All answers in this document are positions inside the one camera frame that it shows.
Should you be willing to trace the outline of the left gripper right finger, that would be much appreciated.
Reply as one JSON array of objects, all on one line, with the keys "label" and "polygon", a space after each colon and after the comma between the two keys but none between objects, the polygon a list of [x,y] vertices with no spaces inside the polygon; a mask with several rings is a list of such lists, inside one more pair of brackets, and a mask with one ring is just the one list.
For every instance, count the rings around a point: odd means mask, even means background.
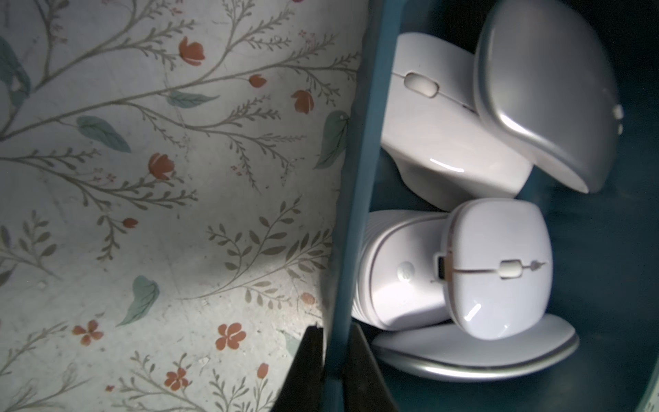
[{"label": "left gripper right finger", "polygon": [[371,347],[356,323],[350,326],[343,368],[343,395],[347,412],[398,411]]}]

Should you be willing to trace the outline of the white ribbed logo mouse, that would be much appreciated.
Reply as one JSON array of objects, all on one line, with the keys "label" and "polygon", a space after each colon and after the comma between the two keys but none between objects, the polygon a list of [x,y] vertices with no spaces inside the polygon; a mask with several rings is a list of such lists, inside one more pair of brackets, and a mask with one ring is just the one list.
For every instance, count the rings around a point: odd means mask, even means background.
[{"label": "white ribbed logo mouse", "polygon": [[444,212],[405,209],[368,215],[354,319],[383,331],[406,331],[451,318],[435,257],[447,217]]}]

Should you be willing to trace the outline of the teal plastic storage box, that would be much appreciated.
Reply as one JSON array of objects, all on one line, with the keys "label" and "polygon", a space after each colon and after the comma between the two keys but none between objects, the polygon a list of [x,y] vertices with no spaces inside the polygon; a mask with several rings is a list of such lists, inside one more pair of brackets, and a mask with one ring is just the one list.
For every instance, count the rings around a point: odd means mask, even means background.
[{"label": "teal plastic storage box", "polygon": [[319,409],[657,410],[657,2],[367,19]]}]

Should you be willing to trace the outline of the silver rimmed slim mouse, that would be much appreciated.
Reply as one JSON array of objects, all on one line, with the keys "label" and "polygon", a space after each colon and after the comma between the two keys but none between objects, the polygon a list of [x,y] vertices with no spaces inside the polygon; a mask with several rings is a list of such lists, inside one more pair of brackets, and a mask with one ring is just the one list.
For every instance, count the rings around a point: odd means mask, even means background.
[{"label": "silver rimmed slim mouse", "polygon": [[383,332],[372,341],[374,355],[406,374],[442,382],[489,382],[530,375],[562,362],[580,344],[575,328],[546,314],[512,337],[486,341],[455,324]]}]

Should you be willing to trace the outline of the silver grey slim mouse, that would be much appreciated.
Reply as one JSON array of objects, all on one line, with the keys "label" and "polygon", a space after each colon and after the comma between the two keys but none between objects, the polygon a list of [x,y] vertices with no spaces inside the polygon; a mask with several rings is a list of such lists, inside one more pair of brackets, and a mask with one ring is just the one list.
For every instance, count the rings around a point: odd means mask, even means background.
[{"label": "silver grey slim mouse", "polygon": [[624,110],[596,31],[561,1],[499,1],[475,51],[485,126],[561,184],[602,190]]}]

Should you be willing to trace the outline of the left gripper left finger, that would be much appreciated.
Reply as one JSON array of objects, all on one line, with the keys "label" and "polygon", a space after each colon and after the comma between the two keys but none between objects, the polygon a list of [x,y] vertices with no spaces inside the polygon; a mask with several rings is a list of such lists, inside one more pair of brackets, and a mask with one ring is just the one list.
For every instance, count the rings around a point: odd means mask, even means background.
[{"label": "left gripper left finger", "polygon": [[319,411],[323,350],[323,328],[308,326],[272,412]]}]

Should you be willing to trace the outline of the white small mouse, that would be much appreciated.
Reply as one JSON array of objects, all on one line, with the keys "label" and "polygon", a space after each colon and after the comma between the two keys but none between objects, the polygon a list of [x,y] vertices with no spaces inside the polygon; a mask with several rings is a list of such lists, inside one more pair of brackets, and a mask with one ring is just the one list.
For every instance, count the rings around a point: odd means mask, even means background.
[{"label": "white small mouse", "polygon": [[483,198],[458,206],[447,217],[436,257],[451,319],[470,336],[505,339],[545,314],[553,252],[535,204]]}]

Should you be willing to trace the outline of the white scroll wheel mouse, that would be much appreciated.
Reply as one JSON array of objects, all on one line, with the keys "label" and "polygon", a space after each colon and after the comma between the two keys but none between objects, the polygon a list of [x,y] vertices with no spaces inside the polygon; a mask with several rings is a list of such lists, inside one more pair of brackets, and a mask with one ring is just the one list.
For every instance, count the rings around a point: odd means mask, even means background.
[{"label": "white scroll wheel mouse", "polygon": [[515,198],[533,168],[482,123],[474,68],[472,53],[438,37],[397,38],[381,146],[406,187],[444,211],[477,198]]}]

